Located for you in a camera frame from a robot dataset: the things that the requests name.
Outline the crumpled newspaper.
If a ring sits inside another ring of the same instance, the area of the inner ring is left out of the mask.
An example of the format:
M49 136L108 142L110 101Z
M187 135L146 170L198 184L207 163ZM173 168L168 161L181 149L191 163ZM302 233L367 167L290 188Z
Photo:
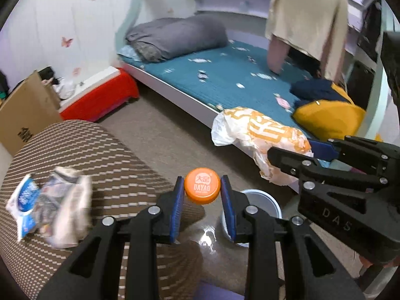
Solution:
M33 218L52 247L76 247L92 227L92 178L71 167L57 166L35 201Z

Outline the white trash bin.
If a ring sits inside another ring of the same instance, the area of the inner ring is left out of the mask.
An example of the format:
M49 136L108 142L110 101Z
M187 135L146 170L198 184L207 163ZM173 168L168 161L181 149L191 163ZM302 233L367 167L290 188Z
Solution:
M247 189L242 190L241 193L245 194L249 204L253 207L258 207L262 209L264 212L268 213L273 218L283 219L281 207L279 203L268 193L262 190L257 189ZM221 214L221 225L222 230L224 232L225 237L230 241L233 242L232 238L230 237L228 230L227 230L227 222L225 219L225 212L222 211ZM248 243L239 243L237 244L241 247L248 248Z

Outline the yellow cushion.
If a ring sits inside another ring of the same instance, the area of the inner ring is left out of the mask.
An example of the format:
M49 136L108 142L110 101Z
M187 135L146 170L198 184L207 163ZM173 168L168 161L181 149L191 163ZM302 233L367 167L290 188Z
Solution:
M292 118L315 138L344 139L345 136L355 136L364 120L366 111L357 106L343 88L335 83L330 90L343 99L315 99L298 106Z

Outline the teal bed mattress cover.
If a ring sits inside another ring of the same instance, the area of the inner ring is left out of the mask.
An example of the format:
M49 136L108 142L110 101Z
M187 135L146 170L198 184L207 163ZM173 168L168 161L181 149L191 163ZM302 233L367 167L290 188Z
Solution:
M265 49L229 41L223 48L160 63L120 58L131 76L208 127L218 113L237 106L297 127L292 118L296 97L290 88L310 75L291 60L280 74L274 74L267 68L266 56Z

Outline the orange white plastic bag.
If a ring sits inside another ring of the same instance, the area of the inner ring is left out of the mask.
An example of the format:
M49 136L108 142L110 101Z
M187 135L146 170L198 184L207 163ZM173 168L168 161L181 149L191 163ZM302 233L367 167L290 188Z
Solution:
M225 109L212 124L211 140L215 146L227 146L236 142L247 148L260 169L260 176L272 184L288 186L297 181L273 166L267 152L272 147L312 157L311 145L303 132L253 110L236 107Z

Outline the navy blue garment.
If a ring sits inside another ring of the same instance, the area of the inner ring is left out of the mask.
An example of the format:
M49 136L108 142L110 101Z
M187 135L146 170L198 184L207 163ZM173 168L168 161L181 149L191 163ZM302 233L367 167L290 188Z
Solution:
M331 80L312 78L292 83L289 92L298 98L293 103L295 109L319 100L350 103L347 97L338 92L338 88Z

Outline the grey folded duvet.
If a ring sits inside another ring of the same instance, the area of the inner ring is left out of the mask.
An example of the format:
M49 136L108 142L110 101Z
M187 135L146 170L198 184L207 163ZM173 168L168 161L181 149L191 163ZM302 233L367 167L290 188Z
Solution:
M225 25L217 18L199 14L188 18L160 18L130 28L126 43L148 63L228 45Z

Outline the beige hanging shirt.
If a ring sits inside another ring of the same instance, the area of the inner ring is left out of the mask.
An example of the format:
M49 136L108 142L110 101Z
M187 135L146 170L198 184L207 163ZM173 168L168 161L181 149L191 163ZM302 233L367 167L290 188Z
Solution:
M348 0L270 0L266 38L267 65L280 73L290 48L321 64L335 81L343 66L348 32Z

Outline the blue white medicine box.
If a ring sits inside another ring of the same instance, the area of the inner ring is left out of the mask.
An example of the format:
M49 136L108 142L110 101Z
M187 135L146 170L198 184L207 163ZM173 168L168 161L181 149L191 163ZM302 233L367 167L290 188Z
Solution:
M33 210L40 193L41 190L34 181L33 176L27 174L17 185L7 201L5 208L16 222L18 242L21 242L37 226Z

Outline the brown cardboard box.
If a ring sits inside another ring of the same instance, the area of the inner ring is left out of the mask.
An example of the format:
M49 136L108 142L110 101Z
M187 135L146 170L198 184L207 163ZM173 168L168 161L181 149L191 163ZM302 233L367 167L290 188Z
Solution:
M1 144L12 156L33 136L62 120L36 71L1 104L0 116Z

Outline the red storage bench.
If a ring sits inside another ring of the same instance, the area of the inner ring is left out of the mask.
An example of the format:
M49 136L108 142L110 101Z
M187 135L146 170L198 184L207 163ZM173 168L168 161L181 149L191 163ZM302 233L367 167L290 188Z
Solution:
M139 97L133 77L121 68L110 66L77 86L74 96L61 102L59 113L64 120L95 122Z

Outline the orange bottle cap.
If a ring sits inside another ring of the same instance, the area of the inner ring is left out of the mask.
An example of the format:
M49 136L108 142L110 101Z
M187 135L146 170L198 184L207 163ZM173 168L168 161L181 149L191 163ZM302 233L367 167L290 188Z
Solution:
M220 177L212 169L199 167L190 171L184 178L184 191L190 201L207 205L220 194Z

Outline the light blue plaid pillow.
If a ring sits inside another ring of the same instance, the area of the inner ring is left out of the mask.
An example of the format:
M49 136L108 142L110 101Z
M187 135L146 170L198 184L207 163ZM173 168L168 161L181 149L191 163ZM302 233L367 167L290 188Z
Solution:
M124 45L117 54L124 58L129 58L135 62L142 62L142 58L135 51L135 49L130 45Z

